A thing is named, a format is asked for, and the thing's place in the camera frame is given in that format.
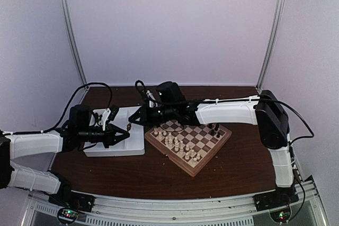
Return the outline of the wooden chess board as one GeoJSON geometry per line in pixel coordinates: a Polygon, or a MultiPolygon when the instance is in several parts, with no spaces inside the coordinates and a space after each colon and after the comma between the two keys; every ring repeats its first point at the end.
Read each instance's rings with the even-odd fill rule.
{"type": "Polygon", "coordinates": [[[145,133],[145,139],[190,176],[196,176],[231,137],[220,124],[180,125],[167,121],[145,133]]]}

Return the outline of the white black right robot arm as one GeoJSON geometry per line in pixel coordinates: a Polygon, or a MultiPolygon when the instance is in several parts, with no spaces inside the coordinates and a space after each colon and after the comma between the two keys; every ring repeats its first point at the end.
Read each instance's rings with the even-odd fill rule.
{"type": "Polygon", "coordinates": [[[155,89],[137,87],[142,106],[129,117],[146,130],[170,120],[180,123],[179,138],[195,156],[210,156],[196,176],[175,163],[157,164],[146,179],[141,198],[183,200],[242,195],[277,189],[271,200],[283,205],[292,197],[292,160],[288,145],[288,117],[283,107],[257,95],[234,100],[218,99],[217,90],[207,90],[213,99],[185,100],[183,92],[196,95],[200,88],[179,87],[165,82],[155,89]]]}

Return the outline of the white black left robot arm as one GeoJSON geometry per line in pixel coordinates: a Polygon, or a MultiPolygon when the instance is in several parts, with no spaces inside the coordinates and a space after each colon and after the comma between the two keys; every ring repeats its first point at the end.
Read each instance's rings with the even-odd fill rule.
{"type": "Polygon", "coordinates": [[[97,114],[87,105],[75,105],[61,126],[45,131],[1,133],[1,188],[17,187],[40,191],[65,207],[76,203],[71,184],[61,175],[34,170],[14,159],[43,153],[70,152],[82,143],[102,143],[105,148],[127,138],[129,131],[111,124],[119,109],[106,108],[97,114]]]}

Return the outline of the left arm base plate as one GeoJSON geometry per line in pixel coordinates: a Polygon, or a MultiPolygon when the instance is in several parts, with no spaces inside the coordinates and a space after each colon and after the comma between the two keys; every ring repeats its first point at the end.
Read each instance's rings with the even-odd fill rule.
{"type": "Polygon", "coordinates": [[[49,194],[48,196],[49,203],[81,212],[91,212],[95,201],[93,195],[77,192],[71,192],[70,197],[62,197],[59,194],[49,194]]]}

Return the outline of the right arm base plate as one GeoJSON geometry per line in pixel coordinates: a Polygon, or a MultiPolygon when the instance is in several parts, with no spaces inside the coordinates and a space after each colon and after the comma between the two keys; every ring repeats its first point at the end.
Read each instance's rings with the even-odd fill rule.
{"type": "Polygon", "coordinates": [[[288,206],[291,203],[299,201],[299,196],[296,193],[287,194],[275,190],[272,192],[256,194],[253,199],[256,210],[259,212],[288,206]]]}

